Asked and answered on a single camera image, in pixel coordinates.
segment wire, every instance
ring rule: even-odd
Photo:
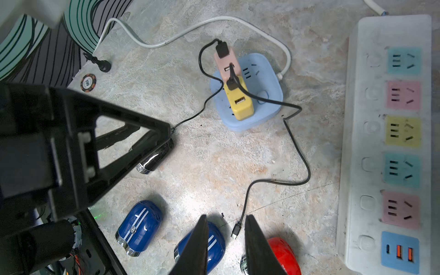
[[[210,97],[208,97],[208,98],[205,100],[205,103],[203,104],[203,108],[200,110],[200,112],[198,112],[197,114],[195,114],[194,116],[192,116],[192,117],[190,117],[190,118],[185,119],[184,121],[181,121],[181,122],[177,123],[177,124],[172,128],[172,132],[174,132],[174,131],[176,130],[176,128],[177,128],[179,125],[181,125],[182,123],[187,122],[188,120],[191,120],[191,119],[195,118],[196,116],[200,115],[200,114],[205,110],[206,103],[208,102],[208,100],[210,100],[212,97],[214,97],[216,94],[218,94],[218,93],[223,89],[223,81],[222,81],[221,79],[215,77],[215,76],[212,76],[212,75],[210,75],[210,74],[207,74],[207,73],[205,72],[205,70],[203,69],[203,67],[202,67],[202,53],[203,53],[203,51],[204,51],[207,47],[209,47],[209,46],[211,46],[212,44],[214,44],[215,42],[217,42],[217,43],[221,43],[221,40],[219,40],[219,39],[216,38],[216,39],[214,39],[213,41],[211,41],[211,42],[209,42],[208,44],[206,44],[205,46],[203,46],[203,48],[200,50],[200,52],[199,52],[199,54],[198,54],[198,66],[200,67],[200,70],[202,71],[202,74],[206,75],[206,76],[209,77],[209,78],[212,78],[212,79],[215,79],[215,80],[220,81],[220,83],[221,83],[221,87],[220,87],[220,89],[218,89],[215,93],[213,93]]]
[[[235,22],[238,22],[238,23],[241,23],[241,24],[245,25],[246,27],[248,27],[251,30],[255,31],[257,34],[260,34],[262,37],[264,37],[267,40],[271,41],[272,43],[276,44],[278,47],[280,47],[284,51],[284,53],[286,54],[286,65],[284,66],[284,69],[281,72],[276,74],[278,80],[281,81],[282,77],[284,76],[284,74],[287,72],[287,70],[290,67],[291,56],[290,56],[289,49],[281,41],[275,39],[274,37],[272,37],[269,34],[265,33],[264,31],[262,31],[261,29],[257,28],[256,26],[254,26],[254,25],[252,25],[252,24],[250,24],[250,23],[248,23],[248,22],[246,22],[246,21],[244,21],[244,20],[242,20],[240,18],[234,17],[234,16],[226,16],[226,15],[225,16],[217,16],[217,17],[213,17],[213,18],[201,21],[201,22],[199,22],[197,24],[194,24],[191,27],[188,27],[188,28],[184,29],[183,31],[175,34],[171,38],[168,38],[168,39],[166,39],[166,40],[164,40],[164,41],[162,41],[160,43],[157,43],[157,44],[147,44],[147,43],[141,41],[140,38],[136,35],[136,33],[130,28],[130,26],[127,23],[125,23],[125,22],[123,22],[123,21],[121,21],[121,20],[119,20],[117,18],[110,18],[107,21],[106,26],[104,27],[103,34],[99,38],[98,44],[96,45],[96,48],[95,48],[94,52],[99,47],[99,45],[101,44],[102,40],[104,39],[105,33],[106,33],[107,29],[109,28],[111,22],[119,23],[122,26],[122,28],[124,29],[124,31],[128,34],[128,36],[133,41],[135,41],[139,46],[144,47],[144,48],[148,48],[148,49],[153,49],[153,48],[158,48],[158,47],[165,46],[166,44],[169,44],[169,43],[173,42],[177,38],[184,36],[185,34],[189,33],[190,31],[193,31],[193,30],[197,29],[198,27],[201,27],[201,26],[206,25],[206,24],[211,23],[211,22],[223,21],[223,20],[235,21]]]
[[[55,275],[55,271],[51,270],[48,266],[44,267],[50,274]]]
[[[245,212],[246,212],[246,205],[247,205],[247,201],[248,201],[248,198],[249,198],[249,191],[250,191],[250,188],[251,188],[254,184],[256,184],[256,183],[258,183],[258,182],[266,182],[266,183],[273,183],[273,184],[277,184],[277,185],[299,186],[299,185],[306,184],[306,183],[310,180],[310,175],[311,175],[311,174],[310,174],[310,167],[308,166],[307,161],[305,160],[303,154],[301,153],[301,150],[299,149],[298,144],[297,144],[297,142],[295,141],[295,138],[293,137],[293,134],[292,134],[292,132],[291,132],[291,130],[290,130],[290,127],[289,127],[289,125],[287,124],[287,121],[288,121],[289,119],[293,118],[294,116],[296,116],[297,114],[299,114],[299,113],[302,111],[301,106],[299,106],[299,105],[295,105],[295,104],[291,104],[291,103],[282,102],[282,101],[276,101],[276,100],[271,100],[271,99],[265,99],[265,98],[262,98],[262,97],[259,97],[259,96],[256,96],[256,95],[253,95],[253,94],[249,93],[247,90],[245,90],[245,89],[243,88],[243,86],[241,86],[241,84],[240,84],[240,80],[239,80],[239,78],[237,77],[237,75],[235,74],[234,67],[233,67],[232,63],[229,65],[229,70],[230,70],[230,72],[231,72],[231,79],[235,82],[235,84],[238,86],[238,88],[239,88],[239,89],[240,89],[245,95],[247,95],[248,97],[251,97],[251,98],[254,98],[254,99],[257,99],[257,100],[260,100],[260,101],[264,101],[264,102],[267,102],[267,103],[273,103],[273,104],[278,104],[278,105],[287,106],[287,107],[291,107],[291,108],[295,108],[295,109],[297,109],[297,111],[296,111],[295,113],[291,114],[290,116],[288,116],[288,117],[286,117],[286,118],[283,118],[282,121],[284,122],[284,126],[286,127],[287,132],[289,133],[289,136],[290,136],[290,138],[292,139],[292,142],[293,142],[293,144],[294,144],[294,146],[295,146],[295,148],[296,148],[296,150],[297,150],[299,156],[301,157],[301,159],[302,159],[302,161],[304,162],[304,165],[305,165],[305,167],[306,167],[306,169],[307,169],[307,178],[306,178],[305,180],[301,181],[301,182],[298,182],[298,183],[280,182],[280,181],[275,181],[275,180],[255,180],[255,181],[253,181],[253,182],[249,185],[249,187],[248,187],[248,189],[247,189],[247,192],[246,192],[246,198],[245,198],[245,204],[244,204],[244,206],[243,206],[242,216],[241,216],[241,218],[240,218],[240,221],[238,222],[238,224],[239,224],[239,226],[240,226],[240,225],[242,224],[242,221],[243,221],[243,218],[244,218],[244,215],[245,215]]]
[[[52,267],[54,268],[55,275],[62,275],[64,268],[59,261],[55,262]]]
[[[75,262],[77,263],[77,265],[78,265],[78,270],[80,271],[80,272],[79,272],[79,275],[81,275],[81,273],[85,275],[84,271],[83,271],[82,268],[81,268],[80,260],[78,259],[78,255],[75,255]]]
[[[46,212],[46,205],[44,206],[43,212],[36,218],[36,220],[40,219],[44,215],[44,212]]]
[[[376,4],[373,0],[363,0],[367,6],[369,6],[373,11],[375,11],[380,16],[388,15],[389,13],[383,9],[381,6]]]

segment blue power strip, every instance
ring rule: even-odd
[[[262,98],[277,101],[283,100],[281,86],[279,85],[272,66],[264,55],[257,53],[248,54],[239,58],[238,62],[242,68],[242,76],[249,93]],[[219,71],[216,71],[214,76],[221,79]],[[220,82],[211,79],[209,87],[211,88],[211,92],[215,93],[220,88]],[[253,116],[238,121],[232,113],[231,106],[229,105],[224,90],[214,96],[213,99],[223,123],[234,132],[245,131],[249,128],[260,125],[278,114],[281,109],[281,105],[252,99],[254,109]]]

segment casino chip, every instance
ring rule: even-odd
[[[83,79],[81,79],[81,90],[84,92],[90,92],[96,85],[96,76],[94,74],[86,74]]]

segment marble floor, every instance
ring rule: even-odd
[[[392,15],[432,16],[433,136],[437,137],[433,139],[433,158],[439,159],[440,2],[378,3]],[[268,238],[279,236],[290,244],[303,274],[356,274],[335,251],[345,78],[349,34],[361,18],[374,16],[374,12],[362,0],[134,0],[122,18],[152,44],[218,15],[249,21],[289,48],[292,65],[280,84],[284,100],[303,107],[289,125],[310,164],[310,181],[299,187],[256,184],[247,213],[255,216]],[[209,79],[198,68],[198,53],[215,37],[227,41],[238,56],[263,54],[275,72],[286,62],[277,46],[235,22],[211,23],[156,49],[139,47],[116,25],[96,52],[99,59],[112,63],[111,71],[102,73],[88,62],[69,87],[80,90],[81,78],[93,73],[97,83],[90,96],[174,125],[198,112],[210,95]],[[212,47],[202,58],[208,73],[216,69],[213,54]],[[150,175],[131,171],[94,205],[91,211],[100,214],[97,222],[127,273],[168,274],[174,265],[175,245],[200,215],[207,214],[220,228],[227,246],[211,274],[240,274],[245,234],[242,231],[236,240],[230,235],[249,183],[260,178],[296,181],[307,175],[282,123],[282,116],[291,113],[282,108],[266,123],[235,133],[226,128],[209,102],[202,115],[177,129],[175,149],[156,171]],[[100,118],[97,132],[116,127],[117,122]],[[100,151],[100,164],[127,152],[142,134],[138,131]],[[433,169],[435,178],[440,176]],[[114,235],[129,210],[143,199],[158,204],[165,217],[147,251],[129,257]]]

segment pink outlet panel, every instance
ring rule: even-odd
[[[383,191],[382,196],[382,222],[408,229],[419,229],[420,200],[418,196],[388,191]]]
[[[387,108],[420,110],[420,82],[388,81]]]

